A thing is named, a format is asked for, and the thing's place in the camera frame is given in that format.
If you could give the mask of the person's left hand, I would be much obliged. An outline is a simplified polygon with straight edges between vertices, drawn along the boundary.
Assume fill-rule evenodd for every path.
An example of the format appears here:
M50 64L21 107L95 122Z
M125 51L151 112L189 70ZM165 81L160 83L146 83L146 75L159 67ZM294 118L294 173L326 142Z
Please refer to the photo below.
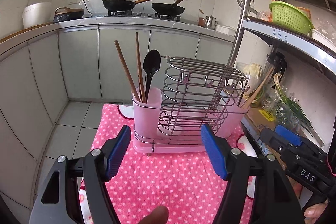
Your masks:
M156 207L149 215L139 221L138 224L167 224L169 219L169 210L161 205Z

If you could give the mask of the person's right hand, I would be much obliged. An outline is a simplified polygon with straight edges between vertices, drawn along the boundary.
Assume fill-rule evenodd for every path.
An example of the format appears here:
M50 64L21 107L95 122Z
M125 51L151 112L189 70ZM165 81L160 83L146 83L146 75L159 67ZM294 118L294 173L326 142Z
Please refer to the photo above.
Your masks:
M326 209L328 203L328 201L325 201L308 207L303 214L305 216L305 223L314 224Z

